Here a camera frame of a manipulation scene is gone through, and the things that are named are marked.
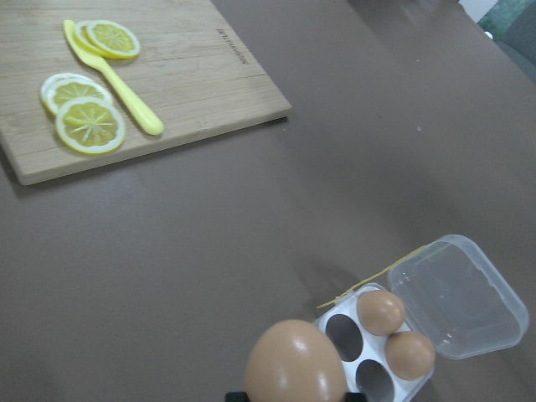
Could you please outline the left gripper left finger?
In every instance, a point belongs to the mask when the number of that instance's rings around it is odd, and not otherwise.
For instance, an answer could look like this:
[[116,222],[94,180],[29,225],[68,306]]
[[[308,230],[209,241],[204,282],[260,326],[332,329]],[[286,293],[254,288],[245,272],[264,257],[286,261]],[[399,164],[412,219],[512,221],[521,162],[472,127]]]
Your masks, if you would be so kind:
[[225,402],[250,402],[245,391],[230,391],[224,397]]

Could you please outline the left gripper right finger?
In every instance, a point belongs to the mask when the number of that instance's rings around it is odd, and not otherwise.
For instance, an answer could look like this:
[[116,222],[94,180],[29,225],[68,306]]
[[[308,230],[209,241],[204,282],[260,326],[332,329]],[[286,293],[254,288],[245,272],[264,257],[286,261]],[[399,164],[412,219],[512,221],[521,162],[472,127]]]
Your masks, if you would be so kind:
[[346,402],[366,402],[366,395],[359,392],[348,392],[345,396]]

